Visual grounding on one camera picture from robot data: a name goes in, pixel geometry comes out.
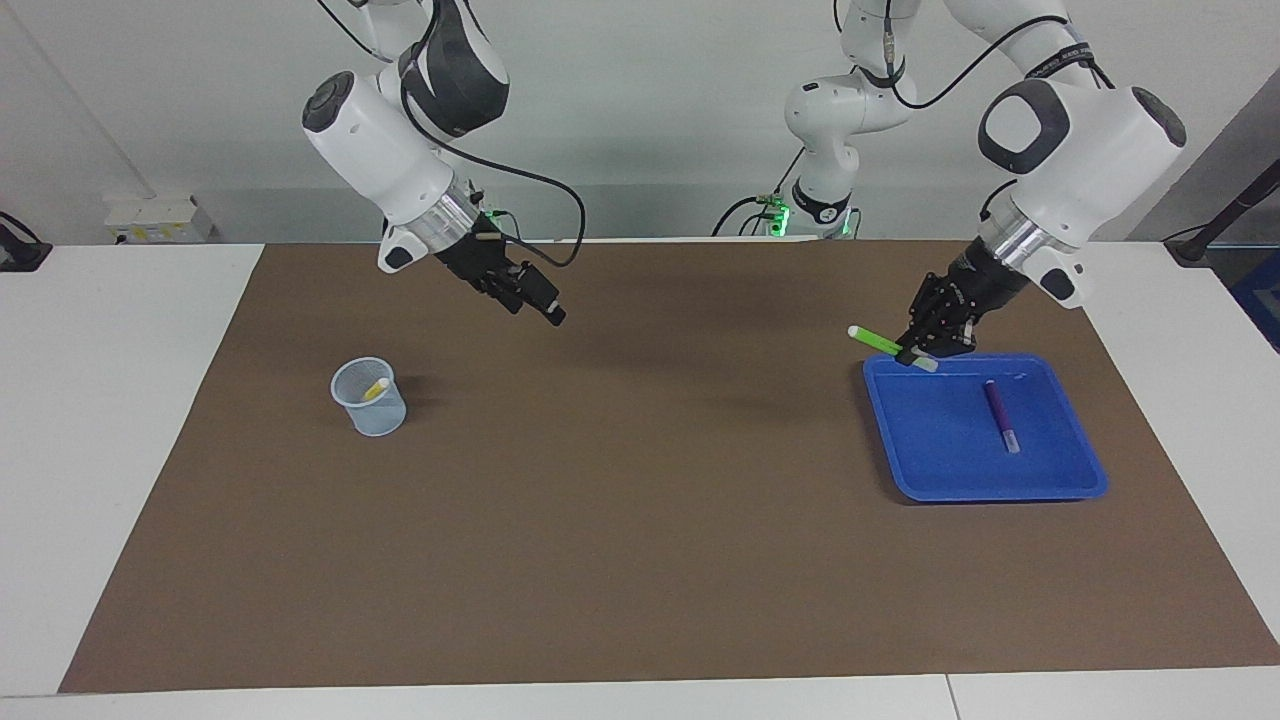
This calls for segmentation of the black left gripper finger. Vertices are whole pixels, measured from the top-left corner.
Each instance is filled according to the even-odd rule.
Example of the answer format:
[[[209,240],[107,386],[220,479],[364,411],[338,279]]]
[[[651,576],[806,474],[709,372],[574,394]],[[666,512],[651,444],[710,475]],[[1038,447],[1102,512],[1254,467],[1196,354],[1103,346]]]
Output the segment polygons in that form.
[[[911,363],[923,354],[932,357],[956,355],[952,332],[946,327],[954,293],[940,275],[925,275],[909,307],[909,323],[899,337],[897,363]]]
[[[977,350],[974,304],[940,304],[925,314],[925,354],[954,357]]]

